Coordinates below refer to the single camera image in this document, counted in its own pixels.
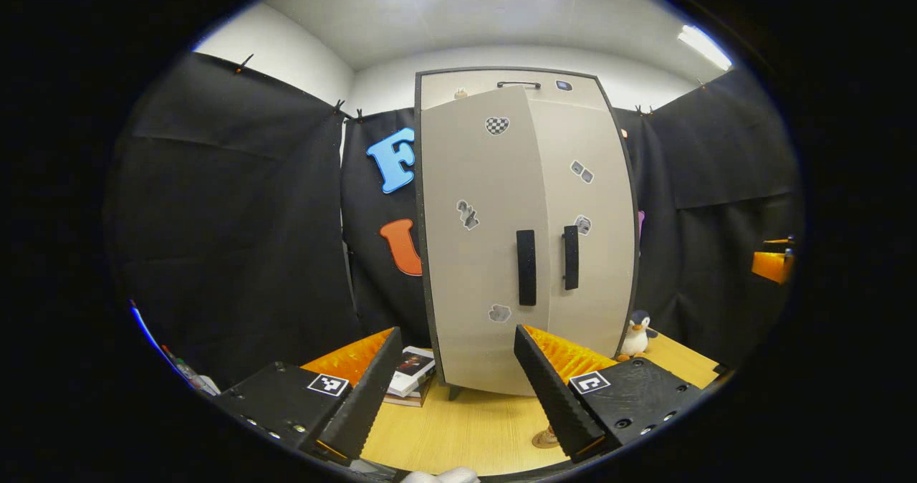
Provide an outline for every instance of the black cabinet handle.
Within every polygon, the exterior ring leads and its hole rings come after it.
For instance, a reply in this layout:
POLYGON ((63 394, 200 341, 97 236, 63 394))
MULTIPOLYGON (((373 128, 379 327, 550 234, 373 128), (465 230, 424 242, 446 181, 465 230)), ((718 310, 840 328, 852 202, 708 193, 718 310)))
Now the black cabinet handle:
POLYGON ((536 303, 536 272, 534 271, 534 231, 517 231, 517 258, 519 262, 519 305, 536 303))
POLYGON ((534 85, 534 88, 537 88, 537 89, 541 88, 541 84, 539 82, 497 82, 497 88, 503 87, 506 84, 534 85))
POLYGON ((580 230, 576 225, 564 227, 564 290, 580 287, 580 230))

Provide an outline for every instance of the cabinet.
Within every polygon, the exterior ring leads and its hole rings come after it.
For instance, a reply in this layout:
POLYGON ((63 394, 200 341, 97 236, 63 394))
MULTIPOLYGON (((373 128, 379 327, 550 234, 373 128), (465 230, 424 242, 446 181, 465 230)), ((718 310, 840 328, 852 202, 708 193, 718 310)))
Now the cabinet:
POLYGON ((635 287, 636 209, 598 80, 420 72, 416 97, 420 257, 445 381, 534 395, 513 355, 518 323, 614 356, 635 287))

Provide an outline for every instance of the orange letter u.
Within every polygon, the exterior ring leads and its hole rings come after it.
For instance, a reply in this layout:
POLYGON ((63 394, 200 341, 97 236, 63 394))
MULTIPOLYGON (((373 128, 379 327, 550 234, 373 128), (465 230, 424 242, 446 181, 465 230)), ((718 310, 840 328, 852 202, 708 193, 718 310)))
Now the orange letter u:
POLYGON ((379 229, 379 235, 388 240, 395 266, 404 274, 419 277, 422 273, 420 257, 417 257, 417 251, 413 248, 411 227, 413 227, 413 221, 410 219, 396 219, 392 223, 383 225, 379 229))

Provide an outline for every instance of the ceiling light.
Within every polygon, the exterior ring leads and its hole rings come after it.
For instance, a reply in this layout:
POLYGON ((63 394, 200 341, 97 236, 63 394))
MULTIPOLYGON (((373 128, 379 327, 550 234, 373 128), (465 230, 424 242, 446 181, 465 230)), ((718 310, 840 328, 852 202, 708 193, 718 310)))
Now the ceiling light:
POLYGON ((700 29, 694 28, 694 26, 683 26, 681 28, 681 33, 678 35, 678 39, 688 46, 691 46, 691 48, 697 49, 698 53, 707 57, 710 62, 713 62, 724 71, 729 69, 733 64, 706 33, 701 32, 700 29))

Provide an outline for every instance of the stuffed penguin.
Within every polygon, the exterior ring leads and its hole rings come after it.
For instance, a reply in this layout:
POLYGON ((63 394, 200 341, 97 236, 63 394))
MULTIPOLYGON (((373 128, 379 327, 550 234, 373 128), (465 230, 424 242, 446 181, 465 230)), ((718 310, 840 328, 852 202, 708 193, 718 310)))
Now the stuffed penguin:
POLYGON ((648 328, 649 313, 642 310, 633 311, 628 323, 628 332, 625 334, 625 342, 621 345, 621 353, 617 357, 618 361, 628 361, 633 356, 643 355, 646 347, 649 346, 649 338, 658 336, 655 330, 648 328))

